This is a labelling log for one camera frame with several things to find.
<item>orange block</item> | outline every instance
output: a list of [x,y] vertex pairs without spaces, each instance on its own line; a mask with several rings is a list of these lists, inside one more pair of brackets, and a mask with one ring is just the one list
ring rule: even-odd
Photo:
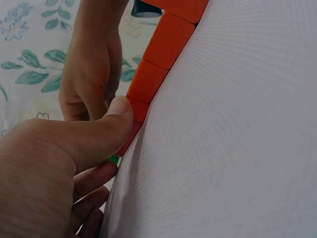
[[130,105],[133,109],[134,113],[134,120],[137,120],[139,122],[144,122],[145,117],[147,116],[149,104],[141,103],[131,97],[128,97],[130,101]]
[[167,73],[168,70],[149,63],[144,59],[141,60],[127,96],[139,102],[150,104]]
[[207,6],[208,0],[142,0],[157,6],[191,23],[198,23]]
[[122,157],[125,152],[127,151],[127,149],[129,148],[130,144],[132,143],[132,141],[134,140],[134,137],[137,135],[137,133],[139,132],[140,128],[142,126],[142,123],[139,121],[133,121],[133,126],[132,126],[132,131],[129,135],[129,138],[127,139],[127,141],[125,142],[124,146],[115,154],[118,157]]
[[171,69],[194,30],[194,24],[165,12],[143,58],[161,68]]

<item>patterned fabric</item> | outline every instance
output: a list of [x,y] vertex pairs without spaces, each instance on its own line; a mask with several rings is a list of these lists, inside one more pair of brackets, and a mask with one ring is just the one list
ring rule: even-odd
[[[63,120],[58,90],[79,0],[0,0],[0,136],[31,118]],[[131,16],[119,26],[125,95],[159,18]]]

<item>fingernail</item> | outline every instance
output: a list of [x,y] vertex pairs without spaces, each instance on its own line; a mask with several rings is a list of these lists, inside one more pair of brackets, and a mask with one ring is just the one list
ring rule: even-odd
[[106,113],[108,115],[125,115],[129,110],[129,100],[126,97],[115,97]]

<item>green block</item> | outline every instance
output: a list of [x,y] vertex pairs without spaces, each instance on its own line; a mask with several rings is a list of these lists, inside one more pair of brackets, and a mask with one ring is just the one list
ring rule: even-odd
[[108,160],[113,162],[113,163],[115,163],[116,165],[118,165],[119,157],[116,157],[116,156],[113,155]]

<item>skin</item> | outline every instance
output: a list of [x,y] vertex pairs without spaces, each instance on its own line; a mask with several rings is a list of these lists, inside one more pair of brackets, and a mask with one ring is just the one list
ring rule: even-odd
[[129,101],[119,97],[100,120],[33,119],[2,137],[0,237],[98,237],[98,208],[108,197],[103,184],[117,172],[106,159],[124,144],[132,123]]
[[118,26],[128,0],[82,0],[67,53],[59,101],[65,120],[96,120],[119,86]]
[[29,120],[0,139],[1,238],[98,237],[117,172],[106,159],[133,122],[129,101],[114,99],[127,2],[81,0],[59,94],[66,121]]

